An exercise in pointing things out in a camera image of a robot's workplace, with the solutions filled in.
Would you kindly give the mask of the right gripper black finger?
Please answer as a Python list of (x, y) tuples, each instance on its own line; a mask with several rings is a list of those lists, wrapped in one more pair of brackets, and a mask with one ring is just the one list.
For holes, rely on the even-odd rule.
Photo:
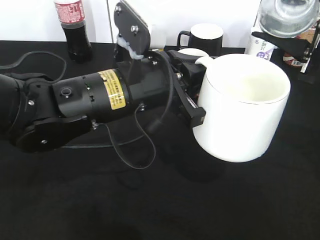
[(290, 54), (300, 62), (306, 63), (312, 54), (312, 46), (306, 39), (298, 38), (279, 38), (265, 32), (254, 31), (251, 33), (253, 37), (265, 40), (284, 52)]

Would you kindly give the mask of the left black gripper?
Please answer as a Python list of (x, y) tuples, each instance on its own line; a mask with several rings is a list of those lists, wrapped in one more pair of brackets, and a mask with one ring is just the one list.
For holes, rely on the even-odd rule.
[(125, 103), (116, 110), (116, 116), (163, 106), (162, 118), (174, 109), (188, 127), (202, 125), (206, 111), (189, 95), (206, 72), (205, 66), (196, 63), (199, 58), (169, 50), (148, 51), (143, 59), (136, 60), (127, 50), (116, 50), (116, 76), (121, 84), (117, 89)]

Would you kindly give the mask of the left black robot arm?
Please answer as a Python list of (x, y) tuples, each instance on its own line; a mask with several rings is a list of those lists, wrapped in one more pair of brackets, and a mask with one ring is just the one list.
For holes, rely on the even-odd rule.
[(190, 97), (206, 71), (197, 60), (175, 50), (150, 51), (141, 60), (68, 79), (2, 74), (0, 134), (27, 153), (46, 152), (100, 125), (159, 106), (168, 112), (171, 105), (197, 127), (206, 115)]

